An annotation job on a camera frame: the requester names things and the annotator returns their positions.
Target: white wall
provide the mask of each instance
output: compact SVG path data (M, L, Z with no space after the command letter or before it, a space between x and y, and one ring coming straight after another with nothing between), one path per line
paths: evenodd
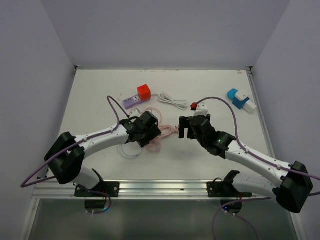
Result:
M292 0L253 68L253 78L279 159L304 163L320 176L320 1ZM313 181L314 191L320 191ZM300 214L319 239L320 196Z
M89 69L253 66L290 0L41 0Z
M56 139L73 82L39 0L0 3L0 239L18 239L32 187L21 182Z

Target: glass panel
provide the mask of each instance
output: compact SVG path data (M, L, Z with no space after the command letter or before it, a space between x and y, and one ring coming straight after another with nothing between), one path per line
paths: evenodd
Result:
M30 240L212 240L211 223L220 205L213 200L119 200L111 209L91 216L84 200L44 199ZM246 202L240 214L261 240L296 240L290 214L275 201ZM255 240L251 227L221 212L216 227L219 240Z

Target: white tabletop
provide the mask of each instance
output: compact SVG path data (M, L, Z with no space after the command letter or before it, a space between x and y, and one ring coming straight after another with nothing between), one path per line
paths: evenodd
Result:
M152 94L166 92L175 99L187 100L190 104L215 96L227 98L233 88L246 90L254 102L246 71L236 70L78 70L66 107L60 133L72 135L89 134L111 127L116 123L107 102L111 95L120 103L137 94L137 87L148 84ZM211 124L217 131L235 134L232 114L227 106L217 100L207 100ZM144 103L143 109L155 107L163 115L163 124L177 126L180 116L192 116L190 110L179 110L172 105L157 101L157 97ZM248 146L268 154L263 128L257 111L248 114L235 111L240 140ZM120 119L124 114L118 110ZM138 144L124 146L133 151ZM210 155L196 140L178 139L172 135L164 139L158 153L144 150L136 159L122 157L117 148L97 152L83 162L84 166L96 169L109 180L210 180L224 178L229 171L252 173L248 168L220 157Z

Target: white cable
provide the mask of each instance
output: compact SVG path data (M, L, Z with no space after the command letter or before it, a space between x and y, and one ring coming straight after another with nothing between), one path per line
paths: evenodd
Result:
M171 104L180 110L186 110L188 108L188 102L186 100L173 99L165 92L162 92L160 95L157 96L159 102Z
M125 153L124 149L123 149L123 145L117 145L116 149L118 150L118 152L120 153L120 155L126 159L136 159L137 157L139 157L141 155L141 153L143 152L143 148L141 148L141 152L139 154L135 154L135 155L128 155Z

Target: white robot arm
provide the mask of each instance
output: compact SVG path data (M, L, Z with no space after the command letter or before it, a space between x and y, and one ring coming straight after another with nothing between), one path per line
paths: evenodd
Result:
M65 132L56 140L44 160L47 161L61 150L80 142L57 156L48 166L60 184L72 182L88 190L101 192L105 182L96 170L82 166L83 160L116 145L138 142L143 148L161 134L158 124L158 119L152 113L146 111L140 115L134 112L129 119L121 120L118 126L114 125L98 132L76 136Z
M220 196L254 193L276 199L290 212L301 211L313 188L311 179L283 168L308 173L302 163L296 161L290 164L274 159L238 142L238 139L226 132L216 131L210 124L211 116L207 114L208 108L204 103L193 104L191 109L195 111L193 116L180 117L179 138L184 138L185 129L188 129L187 138L196 139L210 154L239 163L261 175L247 175L233 170L223 181L213 181L213 191Z

